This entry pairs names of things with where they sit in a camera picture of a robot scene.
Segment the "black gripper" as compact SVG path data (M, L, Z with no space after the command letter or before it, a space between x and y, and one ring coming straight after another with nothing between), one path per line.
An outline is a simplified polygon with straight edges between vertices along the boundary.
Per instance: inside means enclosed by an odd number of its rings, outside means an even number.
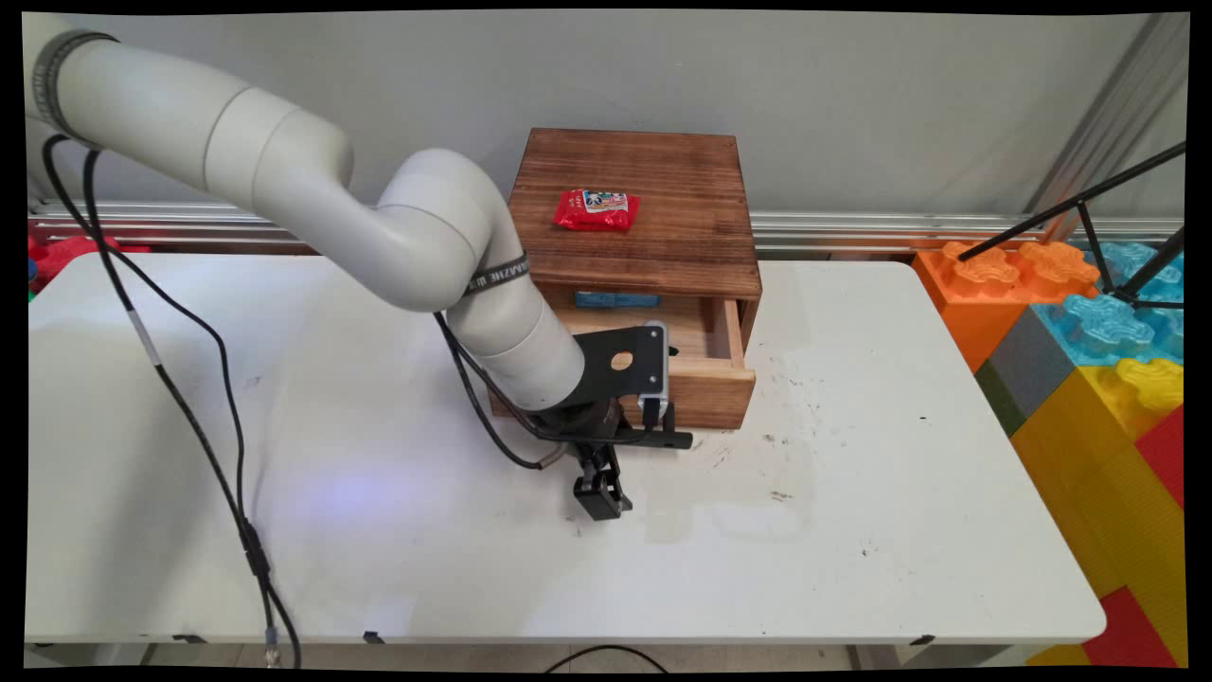
M628 443L618 435L621 428L625 430L627 424L617 397L541 411L541 440L606 443L574 446L581 477L573 485L573 495L593 521L607 521L608 515L633 508L622 489L622 468L614 452L614 445Z

